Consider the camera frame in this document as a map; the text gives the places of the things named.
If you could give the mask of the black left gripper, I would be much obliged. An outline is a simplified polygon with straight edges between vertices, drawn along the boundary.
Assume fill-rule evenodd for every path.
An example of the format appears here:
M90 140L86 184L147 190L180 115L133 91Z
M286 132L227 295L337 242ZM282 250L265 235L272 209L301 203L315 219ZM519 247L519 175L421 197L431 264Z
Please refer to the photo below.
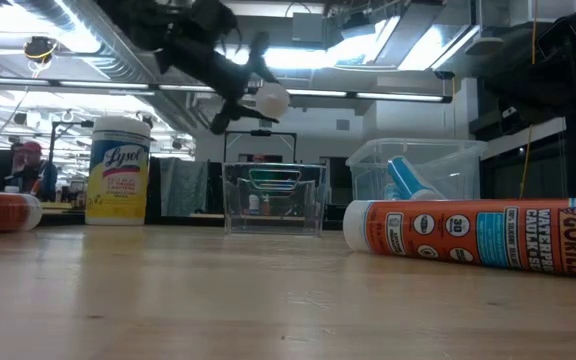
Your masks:
M163 47L157 52L161 73L174 67L226 100L211 122L209 130L214 135L223 135L231 121L241 118L279 122L237 102L245 93L250 73L216 50L218 42L237 28L236 16L220 1L195 1L189 8L182 9L170 24ZM247 69L265 82L279 83L264 58L269 45L268 32L255 34L249 45Z

